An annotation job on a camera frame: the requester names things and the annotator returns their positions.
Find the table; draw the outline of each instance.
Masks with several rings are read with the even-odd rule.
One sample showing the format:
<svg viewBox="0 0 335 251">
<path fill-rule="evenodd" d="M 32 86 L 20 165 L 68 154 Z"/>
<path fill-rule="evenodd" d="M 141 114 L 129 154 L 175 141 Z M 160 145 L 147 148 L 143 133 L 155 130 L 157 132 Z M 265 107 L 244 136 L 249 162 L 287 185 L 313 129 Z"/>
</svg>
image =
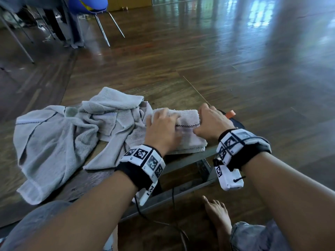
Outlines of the table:
<svg viewBox="0 0 335 251">
<path fill-rule="evenodd" d="M 204 98 L 183 78 L 148 84 L 124 92 L 144 96 L 144 100 L 149 101 L 153 109 L 161 107 L 177 110 L 198 109 L 205 102 Z M 0 124 L 0 176 L 2 178 L 0 182 L 0 227 L 21 220 L 27 213 L 37 207 L 26 203 L 16 192 L 16 189 L 25 181 L 25 177 L 17 167 L 16 152 L 12 142 L 14 124 L 15 121 Z M 99 141 L 85 164 L 102 151 L 106 144 L 107 142 Z M 166 158 L 167 165 L 163 174 L 197 162 L 202 175 L 201 179 L 192 180 L 176 187 L 174 189 L 175 197 L 199 189 L 216 180 L 216 173 L 212 171 L 207 161 L 204 160 L 204 158 L 213 155 L 215 149 L 215 144 L 209 144 L 205 152 L 189 155 L 171 155 Z M 112 173 L 113 169 L 85 171 L 80 168 L 63 187 L 54 191 L 43 204 L 52 200 L 74 201 Z M 169 199 L 171 199 L 171 190 L 150 197 L 146 204 L 141 207 L 141 210 L 146 211 Z M 131 206 L 123 215 L 122 220 L 136 214 L 136 208 Z"/>
</svg>

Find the metal chair leg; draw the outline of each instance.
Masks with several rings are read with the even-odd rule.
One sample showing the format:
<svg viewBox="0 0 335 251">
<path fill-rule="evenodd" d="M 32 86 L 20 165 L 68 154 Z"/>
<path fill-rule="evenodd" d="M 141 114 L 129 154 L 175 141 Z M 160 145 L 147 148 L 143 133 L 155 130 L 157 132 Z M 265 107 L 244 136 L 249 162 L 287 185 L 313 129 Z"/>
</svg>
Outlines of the metal chair leg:
<svg viewBox="0 0 335 251">
<path fill-rule="evenodd" d="M 27 57 L 30 59 L 30 61 L 35 64 L 34 60 L 31 58 L 31 56 L 28 54 L 27 50 L 22 46 L 21 42 L 19 41 L 19 39 L 16 37 L 16 35 L 12 32 L 12 30 L 9 28 L 9 26 L 7 25 L 7 22 L 3 19 L 2 15 L 0 15 L 0 20 L 2 21 L 2 23 L 6 26 L 6 28 L 8 29 L 8 31 L 11 33 L 11 35 L 15 38 L 15 40 L 17 41 L 17 43 L 19 44 L 19 46 L 22 48 L 22 50 L 25 52 L 25 54 L 27 55 Z"/>
<path fill-rule="evenodd" d="M 45 24 L 45 26 L 47 27 L 47 29 L 49 30 L 51 36 L 54 38 L 54 40 L 56 40 L 56 38 L 55 38 L 54 35 L 52 34 L 52 31 L 50 30 L 50 28 L 49 28 L 47 22 L 44 20 L 44 17 L 40 14 L 40 12 L 39 12 L 39 10 L 38 10 L 37 8 L 36 8 L 36 11 L 37 11 L 37 13 L 39 14 L 39 16 L 43 19 L 44 24 Z"/>
<path fill-rule="evenodd" d="M 113 16 L 111 15 L 111 13 L 110 13 L 110 12 L 108 12 L 108 14 L 111 16 L 111 19 L 114 21 L 114 23 L 115 23 L 116 27 L 119 29 L 119 31 L 120 31 L 120 33 L 122 34 L 122 36 L 125 38 L 125 36 L 123 35 L 123 33 L 122 33 L 122 31 L 121 31 L 120 27 L 119 27 L 119 26 L 118 26 L 118 24 L 116 23 L 115 19 L 114 19 L 114 18 L 113 18 Z"/>
<path fill-rule="evenodd" d="M 27 36 L 27 38 L 32 42 L 34 43 L 34 41 L 31 39 L 31 37 L 29 37 L 29 35 L 25 32 L 25 30 L 23 29 L 23 27 L 20 25 L 19 21 L 16 20 L 15 16 L 9 12 L 12 16 L 12 18 L 15 20 L 15 22 L 19 25 L 20 29 L 24 32 L 24 34 Z"/>
<path fill-rule="evenodd" d="M 111 46 L 109 45 L 109 42 L 108 42 L 108 39 L 107 39 L 107 37 L 106 37 L 106 34 L 105 34 L 104 30 L 103 30 L 103 27 L 101 26 L 101 23 L 100 23 L 100 20 L 99 20 L 98 16 L 97 16 L 96 14 L 95 14 L 94 16 L 95 16 L 95 19 L 96 19 L 96 21 L 97 21 L 99 27 L 100 27 L 101 32 L 103 33 L 103 36 L 104 36 L 104 38 L 105 38 L 105 41 L 107 42 L 107 45 L 108 45 L 109 47 L 111 47 Z"/>
</svg>

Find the wooden floor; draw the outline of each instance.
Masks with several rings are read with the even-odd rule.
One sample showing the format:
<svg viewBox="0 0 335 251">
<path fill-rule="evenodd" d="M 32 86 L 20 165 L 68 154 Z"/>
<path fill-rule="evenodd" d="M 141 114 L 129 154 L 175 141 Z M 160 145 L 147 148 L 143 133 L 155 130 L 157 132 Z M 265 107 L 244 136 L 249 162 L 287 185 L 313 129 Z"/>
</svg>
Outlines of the wooden floor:
<svg viewBox="0 0 335 251">
<path fill-rule="evenodd" d="M 113 16 L 126 38 L 101 15 L 111 48 L 94 20 L 85 49 L 63 49 L 58 41 L 32 47 L 20 34 L 35 67 L 0 31 L 1 48 L 6 46 L 0 62 L 10 70 L 0 73 L 0 120 L 49 104 L 77 104 L 103 86 L 126 91 L 186 79 L 209 104 L 233 109 L 248 130 L 268 139 L 279 159 L 335 190 L 335 0 L 193 0 Z M 188 181 L 187 175 L 167 175 L 162 182 Z M 207 186 L 177 200 L 175 212 L 167 203 L 149 217 L 177 220 L 193 250 L 217 250 L 202 195 L 224 202 L 232 223 L 271 218 L 248 179 L 238 191 Z M 119 248 L 182 245 L 173 229 L 137 217 L 119 225 Z"/>
</svg>

